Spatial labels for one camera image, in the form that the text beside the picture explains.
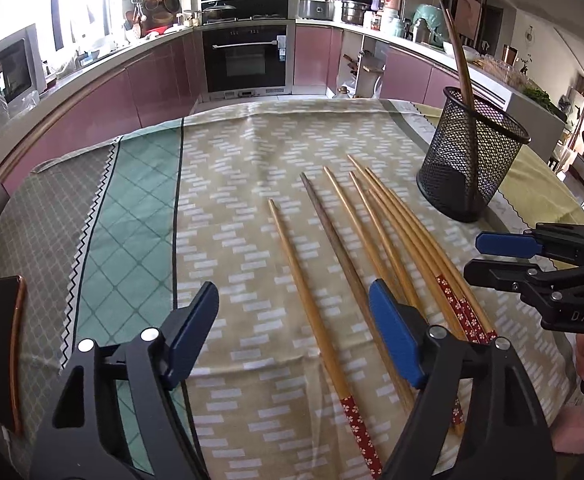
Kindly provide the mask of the pink sleeve forearm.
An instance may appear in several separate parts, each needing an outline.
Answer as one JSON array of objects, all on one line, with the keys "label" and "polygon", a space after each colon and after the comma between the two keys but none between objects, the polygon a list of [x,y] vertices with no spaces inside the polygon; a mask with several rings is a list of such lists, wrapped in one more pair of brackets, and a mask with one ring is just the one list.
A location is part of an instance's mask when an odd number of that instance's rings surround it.
[{"label": "pink sleeve forearm", "polygon": [[554,450],[562,454],[584,454],[584,405],[567,405],[550,427]]}]

